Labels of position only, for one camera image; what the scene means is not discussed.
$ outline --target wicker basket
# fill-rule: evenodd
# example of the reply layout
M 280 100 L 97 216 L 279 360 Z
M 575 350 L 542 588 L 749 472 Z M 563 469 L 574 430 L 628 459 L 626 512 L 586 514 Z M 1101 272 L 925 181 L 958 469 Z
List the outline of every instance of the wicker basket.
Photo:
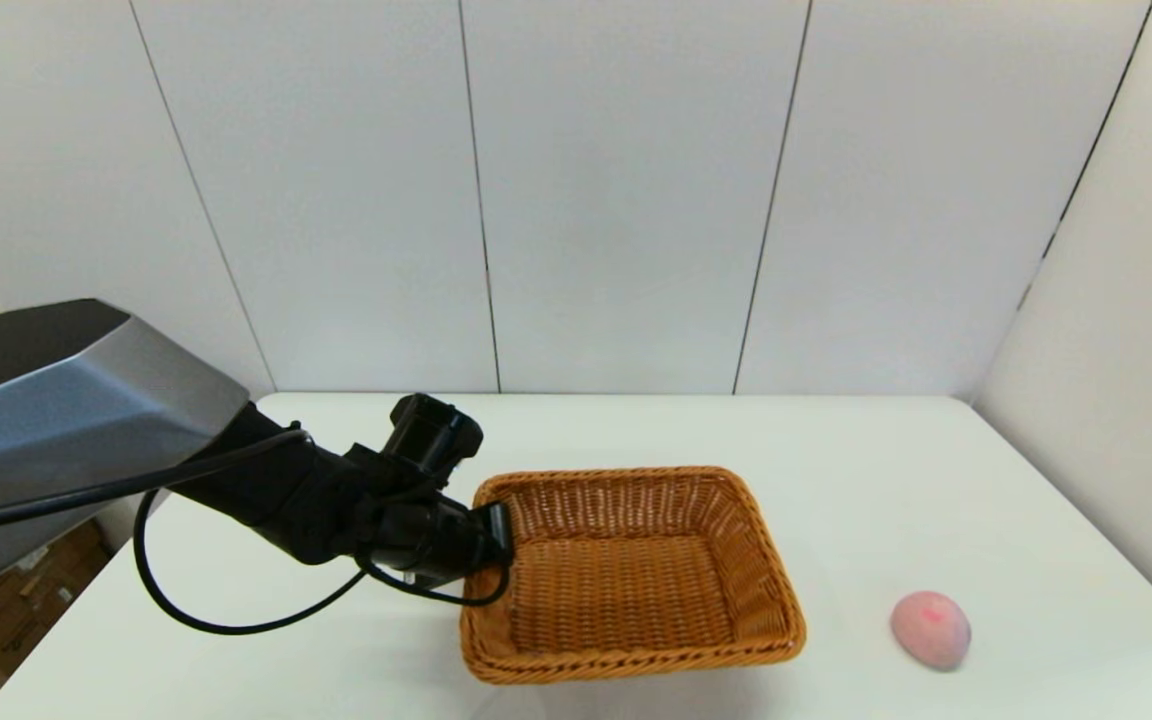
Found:
M 722 468 L 499 475 L 515 533 L 502 600 L 467 607 L 461 650 L 494 684 L 790 660 L 806 638 L 758 503 Z M 467 579 L 492 592 L 499 570 Z

